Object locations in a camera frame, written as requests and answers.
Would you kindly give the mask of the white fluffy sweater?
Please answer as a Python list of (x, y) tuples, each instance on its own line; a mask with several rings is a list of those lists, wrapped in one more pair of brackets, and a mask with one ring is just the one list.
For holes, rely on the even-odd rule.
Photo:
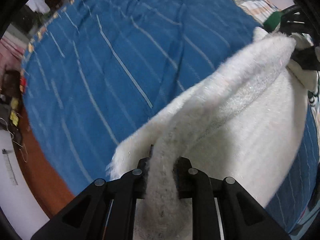
[(286, 231), (306, 208), (319, 161), (310, 95), (318, 75), (291, 59), (296, 39), (255, 28), (253, 42), (123, 140), (109, 173), (150, 157), (134, 239), (191, 239), (191, 202), (178, 198), (174, 165), (233, 177)]

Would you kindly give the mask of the green striped folded garment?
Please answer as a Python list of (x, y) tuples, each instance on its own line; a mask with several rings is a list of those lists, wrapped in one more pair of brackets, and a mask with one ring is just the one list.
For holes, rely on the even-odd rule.
[(271, 33), (275, 31), (278, 26), (281, 23), (281, 17), (283, 15), (282, 11), (275, 11), (273, 12), (267, 20), (263, 23), (264, 29), (268, 32)]

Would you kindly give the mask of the blue striped plaid bedsheet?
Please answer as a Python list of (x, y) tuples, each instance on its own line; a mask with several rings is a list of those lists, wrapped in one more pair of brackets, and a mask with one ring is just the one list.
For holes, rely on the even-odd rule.
[[(275, 10), (254, 16), (246, 1), (74, 0), (44, 25), (23, 59), (24, 106), (74, 194), (102, 176), (116, 180), (109, 168), (117, 146), (253, 42)], [(279, 28), (269, 34), (284, 34)], [(291, 239), (319, 214), (311, 206), (318, 175), (319, 161), (312, 196), (285, 230)]]

